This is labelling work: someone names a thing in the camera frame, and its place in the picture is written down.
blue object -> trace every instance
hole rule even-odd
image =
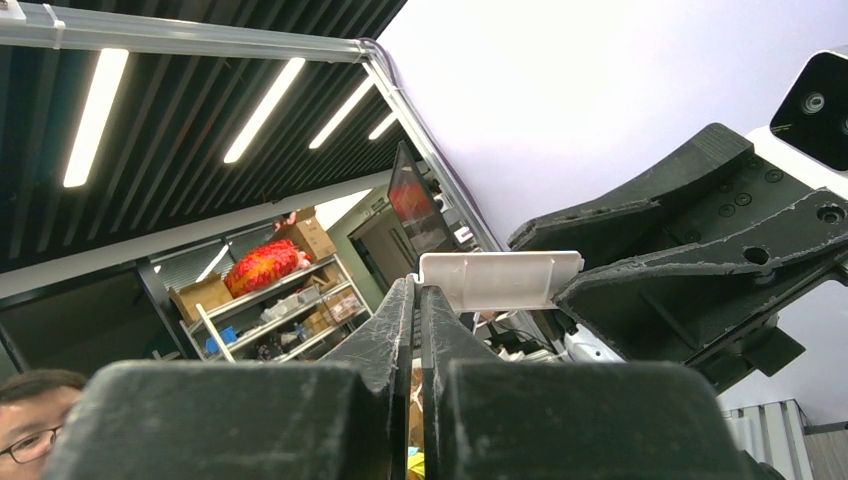
[[[219,331],[218,335],[221,335],[221,340],[223,340],[224,344],[226,344],[226,345],[229,345],[229,344],[235,342],[236,340],[238,340],[238,337],[236,337],[236,331],[233,330],[233,327],[227,327],[227,328]],[[215,339],[212,338],[212,337],[207,338],[206,339],[206,351],[209,352],[210,355],[214,355],[214,354],[218,353],[218,350],[219,350],[218,344],[215,343]]]

green wall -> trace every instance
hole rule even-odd
[[[362,292],[362,296],[372,310],[376,310],[380,306],[383,301],[383,292],[374,277],[365,268],[365,264],[362,263],[362,259],[359,258],[359,254],[356,253],[347,236],[373,214],[371,205],[381,197],[385,198],[387,191],[388,185],[375,188],[327,231],[330,239],[336,245],[339,258],[350,269],[353,282]]]

shelf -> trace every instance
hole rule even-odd
[[[320,262],[312,265],[309,268],[297,270],[295,272],[290,273],[289,275],[286,275],[285,277],[281,278],[280,280],[277,280],[276,282],[263,288],[262,290],[250,292],[248,294],[242,295],[241,297],[231,302],[227,302],[218,308],[213,308],[212,310],[206,312],[206,314],[209,316],[209,319],[212,320],[212,322],[227,318],[231,315],[235,315],[236,313],[242,312],[245,309],[273,296],[281,287],[294,283],[295,281],[300,280],[309,275],[310,273],[319,270],[322,267],[327,266],[335,261],[335,256],[325,258],[324,260],[321,260]],[[188,331],[189,333],[194,334],[202,328],[203,322],[196,321],[189,325]]]
[[[276,329],[277,327],[280,327],[281,325],[283,325],[284,323],[287,323],[289,320],[297,317],[301,313],[304,313],[304,312],[306,312],[306,311],[308,311],[312,308],[315,308],[315,306],[317,306],[319,303],[322,303],[326,297],[329,297],[331,295],[335,295],[335,294],[341,292],[342,290],[344,290],[345,288],[347,288],[349,286],[350,286],[350,282],[342,282],[342,283],[338,284],[337,286],[333,287],[332,289],[328,290],[327,292],[322,293],[321,296],[316,298],[315,300],[307,303],[306,305],[300,306],[300,307],[292,310],[291,312],[286,313],[286,315],[284,317],[280,317],[280,318],[274,320],[273,322],[268,322],[265,325],[252,330],[247,335],[245,335],[245,336],[239,338],[238,340],[236,340],[235,342],[227,345],[227,350],[229,350],[230,353],[235,353],[235,352],[241,350],[242,348],[246,347],[247,345],[250,345],[251,343],[253,343],[254,340],[257,340],[257,339],[265,336],[266,333],[271,332],[272,330]],[[219,358],[221,358],[221,352],[218,352],[215,355],[210,356],[209,360],[217,360]]]
[[[298,345],[298,346],[297,346],[294,350],[292,350],[291,352],[286,353],[286,354],[283,354],[283,355],[280,355],[279,357],[277,357],[277,358],[275,358],[275,359],[273,359],[273,360],[271,360],[271,361],[272,361],[272,362],[277,362],[277,363],[283,363],[283,362],[287,362],[287,361],[291,360],[292,358],[294,358],[294,357],[296,357],[296,356],[300,355],[301,353],[305,352],[306,350],[309,350],[309,348],[311,348],[312,346],[314,346],[316,343],[320,342],[321,340],[324,340],[325,338],[327,338],[328,336],[330,336],[330,334],[331,334],[331,333],[333,333],[333,332],[337,331],[340,327],[342,327],[342,326],[346,325],[348,322],[350,322],[351,320],[353,320],[353,319],[354,319],[354,318],[356,318],[357,316],[362,315],[363,313],[365,313],[365,311],[366,311],[366,310],[365,310],[365,308],[360,308],[359,310],[357,310],[357,311],[356,311],[356,313],[354,313],[353,315],[351,315],[351,316],[347,317],[347,320],[345,320],[345,321],[344,321],[344,322],[342,322],[341,324],[336,325],[336,326],[334,326],[334,327],[330,327],[330,328],[328,328],[328,329],[326,329],[326,330],[322,331],[322,332],[321,332],[321,333],[319,333],[318,335],[315,335],[314,337],[310,337],[310,338],[308,338],[305,342],[303,342],[302,344]]]

eyeglasses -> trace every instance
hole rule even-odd
[[[53,448],[53,444],[56,443],[56,437],[59,435],[62,427],[64,425],[33,433],[27,438],[15,442],[11,447],[0,451],[0,456],[8,453],[12,457],[12,460],[21,464],[41,458],[47,455],[47,452]]]

television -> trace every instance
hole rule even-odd
[[[453,232],[439,211],[405,142],[398,143],[388,197],[419,257],[428,252],[458,250]]]

